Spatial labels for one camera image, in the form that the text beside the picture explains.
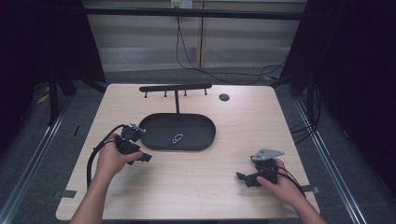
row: black cable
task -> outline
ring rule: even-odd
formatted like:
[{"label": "black cable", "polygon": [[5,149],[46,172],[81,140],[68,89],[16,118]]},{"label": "black cable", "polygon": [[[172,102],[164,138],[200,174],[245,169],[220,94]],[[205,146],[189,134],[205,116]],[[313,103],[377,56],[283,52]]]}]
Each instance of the black cable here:
[{"label": "black cable", "polygon": [[291,130],[291,129],[294,129],[295,127],[297,127],[297,126],[294,126],[293,128],[290,129],[291,133],[299,133],[299,132],[302,132],[302,131],[308,131],[308,133],[300,134],[300,135],[298,135],[296,137],[293,137],[294,145],[297,145],[297,144],[303,142],[318,127],[320,114],[321,114],[321,105],[322,105],[322,95],[320,94],[320,92],[318,90],[318,87],[315,87],[314,94],[315,94],[314,95],[314,97],[315,97],[315,109],[314,109],[314,118],[312,120],[312,123],[309,126],[306,126],[305,128],[302,128],[300,130],[294,130],[294,131]]},{"label": "black cable", "polygon": [[125,124],[118,125],[113,130],[111,130],[110,133],[108,133],[106,135],[106,137],[98,144],[97,147],[93,148],[93,152],[91,153],[91,156],[88,159],[88,163],[87,163],[87,188],[90,187],[90,184],[92,181],[92,163],[93,163],[93,159],[95,158],[96,154],[99,152],[100,149],[102,149],[102,147],[105,144],[107,144],[109,142],[114,142],[114,141],[106,141],[108,139],[108,137],[110,137],[111,134],[113,134],[118,128],[125,128],[125,127],[127,127],[127,125],[125,125]]},{"label": "black cable", "polygon": [[300,126],[300,125],[302,125],[302,124],[304,124],[304,123],[305,123],[305,121],[301,121],[300,123],[298,123],[298,124],[295,124],[293,127],[289,128],[290,132],[292,133],[292,131],[291,131],[291,130],[293,130],[293,129],[297,128],[298,126]]},{"label": "black cable", "polygon": [[306,198],[303,188],[300,186],[300,184],[298,183],[297,179],[294,178],[294,176],[293,176],[288,170],[286,170],[286,169],[283,168],[283,167],[277,166],[278,169],[280,168],[280,169],[286,171],[289,175],[292,176],[292,178],[291,178],[290,176],[288,176],[288,175],[285,175],[285,174],[280,173],[279,171],[273,171],[273,170],[271,170],[271,169],[269,169],[269,168],[267,168],[267,167],[261,167],[261,168],[264,169],[264,170],[266,170],[266,171],[269,171],[269,172],[271,172],[271,173],[273,173],[273,174],[280,175],[280,176],[282,176],[282,177],[287,178],[289,181],[291,181],[291,183],[293,183],[293,184],[296,186],[296,188],[297,188],[297,189],[304,195],[304,197]]},{"label": "black cable", "polygon": [[[186,58],[187,58],[187,61],[189,62],[190,67],[184,66],[183,64],[181,64],[180,60],[178,59],[178,44],[179,44],[179,37],[180,37],[181,42],[182,42],[182,44],[183,44],[184,53],[185,53],[185,55],[186,55]],[[259,74],[221,73],[221,72],[210,73],[210,72],[206,72],[206,71],[203,70],[203,69],[196,68],[196,67],[194,67],[194,66],[192,65],[191,60],[190,60],[190,58],[189,58],[189,55],[188,55],[188,53],[187,53],[186,44],[185,44],[185,42],[184,42],[184,37],[183,37],[183,34],[181,33],[180,19],[179,19],[179,17],[177,17],[177,50],[176,50],[176,58],[177,58],[177,63],[178,63],[181,67],[183,67],[183,68],[185,68],[185,69],[195,70],[195,71],[197,71],[197,72],[200,72],[200,73],[203,73],[203,74],[206,74],[206,75],[210,75],[210,76],[212,76],[213,78],[217,79],[218,81],[221,81],[221,82],[224,82],[224,83],[227,83],[227,84],[230,84],[230,85],[251,85],[251,84],[254,84],[254,83],[260,81],[260,79],[262,79],[262,77],[263,77],[264,75],[268,75],[268,74],[271,74],[271,73],[275,72],[275,70],[277,70],[279,67],[283,67],[283,64],[284,64],[284,63],[282,63],[282,64],[279,64],[279,65],[267,65],[267,66],[264,66],[264,68],[261,70],[261,72],[260,72]],[[267,72],[267,73],[264,73],[264,72],[263,72],[264,69],[266,69],[266,68],[268,68],[268,67],[272,67],[272,66],[275,66],[276,68],[273,69],[273,70],[271,70],[271,71],[269,71],[269,72]],[[247,83],[232,83],[232,82],[229,82],[229,81],[227,81],[227,80],[224,80],[224,79],[221,79],[221,78],[219,78],[219,77],[216,77],[214,74],[252,76],[252,77],[258,77],[258,78],[256,78],[256,79],[253,80],[253,81],[247,82]]]}]

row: wrist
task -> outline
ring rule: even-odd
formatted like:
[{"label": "wrist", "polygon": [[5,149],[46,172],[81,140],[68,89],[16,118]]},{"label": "wrist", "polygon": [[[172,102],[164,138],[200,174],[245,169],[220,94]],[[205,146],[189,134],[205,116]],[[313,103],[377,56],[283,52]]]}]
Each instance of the wrist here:
[{"label": "wrist", "polygon": [[302,195],[296,196],[288,204],[294,209],[298,209],[300,207],[306,207],[307,204],[310,204],[309,201]]},{"label": "wrist", "polygon": [[94,182],[101,186],[109,186],[113,177],[114,175],[97,173],[93,176],[92,183]]},{"label": "wrist", "polygon": [[314,209],[312,204],[306,198],[303,200],[294,201],[290,204],[290,206],[293,207],[293,209],[299,214],[302,212],[305,213],[307,210],[309,211]]}]

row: hand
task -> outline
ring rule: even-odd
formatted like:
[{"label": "hand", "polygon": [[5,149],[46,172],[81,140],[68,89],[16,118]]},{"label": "hand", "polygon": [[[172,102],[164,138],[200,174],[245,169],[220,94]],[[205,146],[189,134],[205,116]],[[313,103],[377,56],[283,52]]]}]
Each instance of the hand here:
[{"label": "hand", "polygon": [[141,151],[123,155],[116,147],[114,142],[116,134],[113,133],[106,140],[107,143],[99,150],[99,158],[96,166],[95,175],[100,175],[101,177],[113,178],[116,173],[118,173],[125,166],[128,161],[135,161],[142,157],[143,153]]},{"label": "hand", "polygon": [[[274,160],[279,167],[285,168],[285,163],[282,160],[278,158],[274,158]],[[278,169],[278,171],[281,174],[288,175],[284,169]],[[302,200],[305,200],[305,197],[297,187],[290,180],[281,175],[277,177],[276,185],[261,176],[257,177],[257,181],[265,188],[271,190],[279,200],[291,206],[297,205]]]}]

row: metal clip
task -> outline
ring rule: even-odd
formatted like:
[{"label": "metal clip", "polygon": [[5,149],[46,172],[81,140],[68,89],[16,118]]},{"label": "metal clip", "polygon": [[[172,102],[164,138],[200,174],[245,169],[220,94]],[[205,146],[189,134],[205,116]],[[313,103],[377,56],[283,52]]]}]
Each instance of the metal clip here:
[{"label": "metal clip", "polygon": [[172,139],[172,143],[176,145],[182,138],[183,138],[183,134],[179,133]]},{"label": "metal clip", "polygon": [[145,132],[146,132],[146,129],[141,129],[141,128],[139,127],[139,125],[137,125],[137,124],[134,123],[134,122],[131,122],[130,125],[131,125],[133,128],[135,128],[137,131],[140,131],[140,132],[142,132],[142,133],[145,133]]}]

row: gray floor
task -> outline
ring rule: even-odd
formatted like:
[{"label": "gray floor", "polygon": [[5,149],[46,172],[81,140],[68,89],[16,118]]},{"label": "gray floor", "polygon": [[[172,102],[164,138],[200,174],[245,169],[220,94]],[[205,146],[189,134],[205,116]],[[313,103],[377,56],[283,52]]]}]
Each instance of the gray floor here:
[{"label": "gray floor", "polygon": [[[211,72],[226,71],[259,74],[260,68],[213,68]],[[233,84],[246,84],[257,77],[246,75],[216,75]],[[187,69],[171,69],[158,71],[107,73],[109,83],[196,83],[211,82],[225,84],[208,74]],[[267,85],[264,78],[254,85]],[[21,201],[12,223],[62,223],[55,217],[59,199],[53,198],[55,191],[65,189],[74,164],[85,138],[91,128],[96,110],[101,103],[103,94],[81,83],[77,83],[78,92],[74,97],[61,95],[61,105],[70,100],[64,119],[58,132],[52,139],[49,149],[39,164],[37,173],[29,185]],[[38,98],[41,91],[35,93]],[[303,128],[296,100],[291,97],[288,86],[276,88],[276,95],[290,127],[299,125]],[[35,153],[41,137],[47,130],[50,106],[46,101],[41,105],[32,103],[21,123],[21,131],[7,155],[0,160],[0,205],[7,201],[7,196],[14,190],[24,168]],[[338,125],[336,118],[323,108],[318,126],[336,166],[344,178],[351,194],[356,199],[367,223],[392,223],[396,219],[396,200],[383,184],[381,179],[366,164],[355,144],[346,139],[344,130]],[[323,165],[317,147],[311,138],[306,138],[297,145],[309,181],[312,186],[319,187],[316,194],[321,214],[329,223],[354,223],[345,203],[332,182],[328,170]],[[237,221],[222,220],[220,223],[263,223],[263,220]],[[270,220],[270,223],[301,223],[299,219]]]}]

